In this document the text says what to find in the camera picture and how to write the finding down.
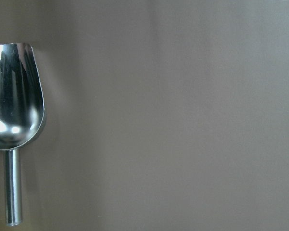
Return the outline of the steel ice scoop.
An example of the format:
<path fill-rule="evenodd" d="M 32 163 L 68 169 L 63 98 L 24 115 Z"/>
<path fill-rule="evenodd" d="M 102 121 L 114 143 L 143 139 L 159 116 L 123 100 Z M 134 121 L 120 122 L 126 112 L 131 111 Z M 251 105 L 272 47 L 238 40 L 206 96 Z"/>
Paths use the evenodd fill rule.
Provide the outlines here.
<path fill-rule="evenodd" d="M 0 44 L 0 151 L 8 226 L 23 220 L 19 149 L 39 135 L 44 123 L 45 103 L 32 47 Z"/>

